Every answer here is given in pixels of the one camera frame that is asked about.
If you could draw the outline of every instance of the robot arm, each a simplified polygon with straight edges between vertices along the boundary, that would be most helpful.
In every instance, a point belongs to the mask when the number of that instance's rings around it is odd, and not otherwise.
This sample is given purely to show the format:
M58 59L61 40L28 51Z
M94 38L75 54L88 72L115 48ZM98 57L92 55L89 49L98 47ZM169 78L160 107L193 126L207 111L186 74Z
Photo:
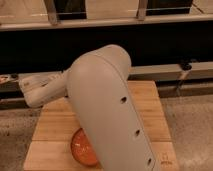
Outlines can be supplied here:
M26 78L20 87L32 107L68 94L104 171L159 171L128 90L130 67L127 52L109 45L82 55L52 80Z

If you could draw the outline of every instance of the metal rail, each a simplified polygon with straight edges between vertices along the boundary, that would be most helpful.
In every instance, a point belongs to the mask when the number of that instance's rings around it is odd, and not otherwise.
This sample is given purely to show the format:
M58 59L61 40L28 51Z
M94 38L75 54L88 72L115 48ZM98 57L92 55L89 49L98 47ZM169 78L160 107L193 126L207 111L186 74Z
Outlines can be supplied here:
M146 18L143 21L138 20L138 18L120 18L120 19L104 19L104 20L89 20L89 19L66 20L60 21L59 23L57 23L57 25L53 25L49 22L2 24L0 25L0 31L139 25L139 24L212 21L212 20L213 14L200 14L200 15L177 14L177 15L162 15L162 16L146 16Z

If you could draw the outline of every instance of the white cabinet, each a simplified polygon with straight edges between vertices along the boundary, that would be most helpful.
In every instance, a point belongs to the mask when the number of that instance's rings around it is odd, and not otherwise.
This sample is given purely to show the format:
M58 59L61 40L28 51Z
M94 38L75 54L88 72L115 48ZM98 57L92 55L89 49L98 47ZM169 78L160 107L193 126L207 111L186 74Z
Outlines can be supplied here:
M43 0L0 0L0 23L48 21Z

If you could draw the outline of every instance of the wood grain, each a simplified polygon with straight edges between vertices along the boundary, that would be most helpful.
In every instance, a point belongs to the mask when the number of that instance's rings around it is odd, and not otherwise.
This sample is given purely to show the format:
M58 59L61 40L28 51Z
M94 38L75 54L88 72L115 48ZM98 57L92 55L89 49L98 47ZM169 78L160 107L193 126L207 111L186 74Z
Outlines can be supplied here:
M162 171L178 171L167 122L152 81L128 83L132 99L143 120ZM24 164L25 171L102 171L77 163L70 151L71 138L80 125L67 99L43 107Z

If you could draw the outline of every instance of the screw hole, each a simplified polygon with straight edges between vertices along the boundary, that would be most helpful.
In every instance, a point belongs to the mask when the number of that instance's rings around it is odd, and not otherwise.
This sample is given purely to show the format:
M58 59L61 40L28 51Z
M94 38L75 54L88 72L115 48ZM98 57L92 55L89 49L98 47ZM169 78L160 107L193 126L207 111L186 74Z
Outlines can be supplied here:
M135 131L135 137L138 137L140 135L140 130Z
M152 163L152 159L150 158L147 162L147 165L149 166Z
M126 101L127 101L127 98L126 97L123 97L123 98L121 98L121 104L124 104Z

